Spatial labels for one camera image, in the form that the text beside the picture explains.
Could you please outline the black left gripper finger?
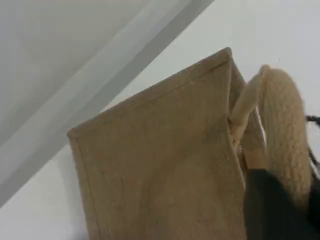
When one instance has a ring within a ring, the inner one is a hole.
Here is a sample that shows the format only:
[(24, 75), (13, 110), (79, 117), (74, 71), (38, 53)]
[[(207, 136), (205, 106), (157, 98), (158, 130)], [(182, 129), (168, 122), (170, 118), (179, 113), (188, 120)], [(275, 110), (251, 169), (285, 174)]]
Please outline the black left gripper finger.
[(310, 226), (308, 240), (320, 239), (320, 184), (314, 183), (308, 198), (307, 219)]
[(282, 184), (268, 171), (250, 170), (246, 179), (244, 223), (248, 240), (309, 240), (310, 226)]

